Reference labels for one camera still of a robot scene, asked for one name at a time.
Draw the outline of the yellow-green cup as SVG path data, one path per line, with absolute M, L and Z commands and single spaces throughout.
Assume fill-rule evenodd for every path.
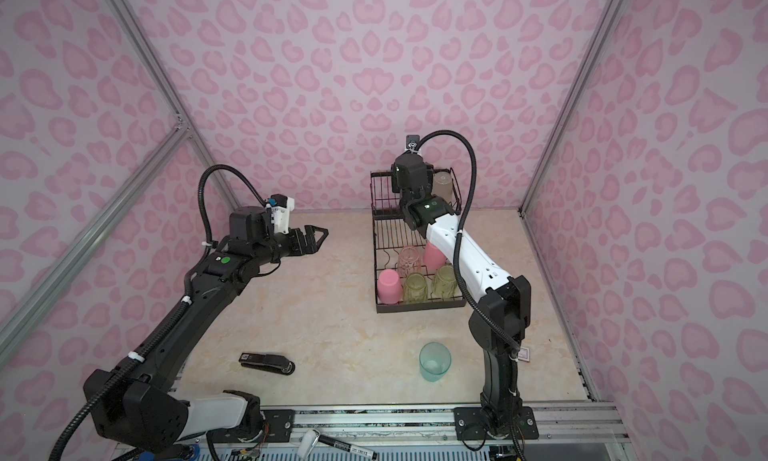
M 449 204 L 454 203 L 453 177 L 449 172 L 440 171 L 434 174 L 432 194 Z

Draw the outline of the green cup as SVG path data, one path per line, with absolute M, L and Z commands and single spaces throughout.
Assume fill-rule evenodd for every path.
M 403 302 L 406 304 L 424 303 L 429 299 L 427 278 L 418 272 L 409 274 L 403 284 Z
M 438 268 L 432 280 L 432 297 L 442 301 L 450 301 L 455 297 L 456 289 L 457 280 L 453 266 L 445 264 Z

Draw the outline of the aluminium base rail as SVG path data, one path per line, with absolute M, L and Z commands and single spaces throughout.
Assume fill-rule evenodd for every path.
M 378 460 L 635 460 L 618 409 L 607 402 L 532 402 L 511 436 L 489 436 L 475 404 L 273 406 L 253 440 L 187 436 L 198 460 L 300 460 L 309 429 L 375 451 Z M 307 460 L 365 460 L 318 444 Z

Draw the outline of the pink cup front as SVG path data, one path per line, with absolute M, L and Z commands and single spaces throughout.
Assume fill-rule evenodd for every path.
M 376 283 L 378 303 L 396 305 L 402 300 L 403 288 L 399 273 L 394 269 L 383 270 Z

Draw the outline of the blue black tool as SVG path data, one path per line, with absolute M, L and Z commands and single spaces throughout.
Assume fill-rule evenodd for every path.
M 196 461 L 199 457 L 198 444 L 174 444 L 158 454 L 143 452 L 136 461 Z

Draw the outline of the orange translucent cup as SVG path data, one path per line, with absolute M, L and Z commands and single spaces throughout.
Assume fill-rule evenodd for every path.
M 398 255 L 396 271 L 399 276 L 406 279 L 414 273 L 422 273 L 421 251 L 415 246 L 402 248 Z

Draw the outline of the red white card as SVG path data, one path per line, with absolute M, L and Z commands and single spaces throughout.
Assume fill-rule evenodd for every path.
M 531 361 L 530 350 L 527 347 L 521 347 L 517 359 L 521 362 L 529 363 Z

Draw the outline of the black marker pen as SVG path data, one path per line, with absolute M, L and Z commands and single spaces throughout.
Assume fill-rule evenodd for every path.
M 353 455 L 362 456 L 368 460 L 379 459 L 379 455 L 373 450 L 370 450 L 368 448 L 363 448 L 361 446 L 357 446 L 345 441 L 341 441 L 336 438 L 326 436 L 315 429 L 309 429 L 303 435 L 302 440 L 297 449 L 297 456 L 299 457 L 299 459 L 307 460 L 311 452 L 313 451 L 313 449 L 318 444 L 323 444 L 323 445 L 332 447 L 334 449 L 345 451 Z

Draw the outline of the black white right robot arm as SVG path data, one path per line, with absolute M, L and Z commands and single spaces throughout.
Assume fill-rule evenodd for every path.
M 391 176 L 404 221 L 450 261 L 462 297 L 473 310 L 468 325 L 484 356 L 481 425 L 491 437 L 516 434 L 522 409 L 518 354 L 530 326 L 530 283 L 498 266 L 466 232 L 468 207 L 457 213 L 432 193 L 434 168 L 419 154 L 398 156 Z

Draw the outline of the teal cup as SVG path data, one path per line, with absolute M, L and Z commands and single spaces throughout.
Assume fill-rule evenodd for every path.
M 428 382 L 441 380 L 452 364 L 449 349 L 439 342 L 425 344 L 420 350 L 418 360 L 420 373 Z

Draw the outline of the black stapler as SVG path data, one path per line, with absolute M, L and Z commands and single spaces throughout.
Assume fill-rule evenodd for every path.
M 242 367 L 284 376 L 295 372 L 293 361 L 280 354 L 271 353 L 242 353 L 238 360 Z

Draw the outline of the pink cup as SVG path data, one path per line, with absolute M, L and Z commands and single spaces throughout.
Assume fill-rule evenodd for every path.
M 394 269 L 383 270 L 376 283 L 378 303 L 396 305 L 402 300 L 403 288 L 399 273 Z
M 446 256 L 431 242 L 427 242 L 423 253 L 423 264 L 426 269 L 430 272 L 436 272 L 446 263 Z

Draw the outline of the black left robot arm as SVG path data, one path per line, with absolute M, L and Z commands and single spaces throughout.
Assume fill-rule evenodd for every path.
M 264 266 L 287 257 L 312 255 L 328 236 L 307 225 L 279 230 L 273 208 L 240 208 L 229 218 L 229 233 L 211 241 L 209 251 L 189 270 L 184 294 L 166 317 L 112 370 L 96 370 L 83 387 L 85 405 L 67 427 L 72 433 L 91 419 L 99 436 L 159 454 L 181 439 L 226 433 L 253 440 L 262 435 L 264 417 L 257 396 L 229 390 L 193 401 L 170 393 L 182 365 L 216 318 Z

